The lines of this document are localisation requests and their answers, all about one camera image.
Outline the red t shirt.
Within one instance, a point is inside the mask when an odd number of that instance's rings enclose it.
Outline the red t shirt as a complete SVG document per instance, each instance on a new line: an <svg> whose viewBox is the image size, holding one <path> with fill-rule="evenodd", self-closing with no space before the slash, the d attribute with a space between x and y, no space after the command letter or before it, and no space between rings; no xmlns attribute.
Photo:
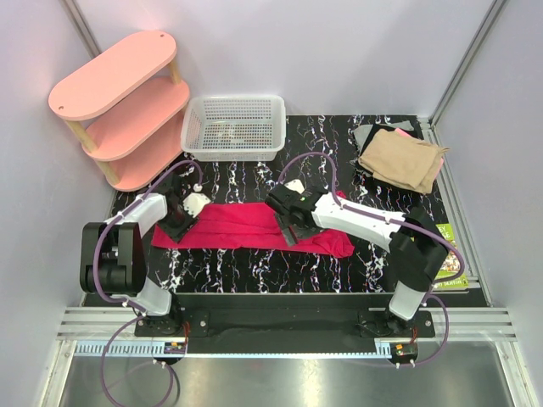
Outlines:
<svg viewBox="0 0 543 407"><path fill-rule="evenodd" d="M163 227L156 226L151 244L163 249L254 248L325 254L339 259L350 257L355 250L348 235L335 230L322 231L288 245L274 211L262 202L210 203L180 241L172 240Z"/></svg>

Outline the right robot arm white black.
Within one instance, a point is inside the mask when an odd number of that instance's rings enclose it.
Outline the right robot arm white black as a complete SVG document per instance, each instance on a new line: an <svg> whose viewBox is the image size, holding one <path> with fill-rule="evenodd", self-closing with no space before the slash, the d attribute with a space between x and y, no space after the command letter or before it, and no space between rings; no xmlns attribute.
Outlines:
<svg viewBox="0 0 543 407"><path fill-rule="evenodd" d="M411 334L416 313L453 250L423 209L378 210L299 180L274 187L265 203L289 244L296 243L297 231L340 231L384 250L395 273L394 292L384 311L363 317L359 326L373 337Z"/></svg>

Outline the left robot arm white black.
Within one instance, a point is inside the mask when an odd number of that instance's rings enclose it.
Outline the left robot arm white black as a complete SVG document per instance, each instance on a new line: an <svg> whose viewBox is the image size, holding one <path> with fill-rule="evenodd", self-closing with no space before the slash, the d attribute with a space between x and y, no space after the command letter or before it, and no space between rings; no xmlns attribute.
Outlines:
<svg viewBox="0 0 543 407"><path fill-rule="evenodd" d="M200 185L184 193L180 177L169 175L119 214L86 224L81 240L81 289L132 307L143 316L140 327L165 336L177 334L185 326L181 306L172 293L148 277L143 237L159 226L168 238L180 242L209 203Z"/></svg>

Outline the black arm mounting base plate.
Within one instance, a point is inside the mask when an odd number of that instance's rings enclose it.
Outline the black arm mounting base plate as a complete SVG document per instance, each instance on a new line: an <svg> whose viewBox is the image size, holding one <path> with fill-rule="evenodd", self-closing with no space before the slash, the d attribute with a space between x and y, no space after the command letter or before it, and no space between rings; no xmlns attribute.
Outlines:
<svg viewBox="0 0 543 407"><path fill-rule="evenodd" d="M180 308L173 316L149 316L138 322L137 337L211 337L245 329L250 332L343 332L361 337L424 337L435 335L432 316L418 311L408 321L388 309L372 307L366 300L347 305L278 307L251 305Z"/></svg>

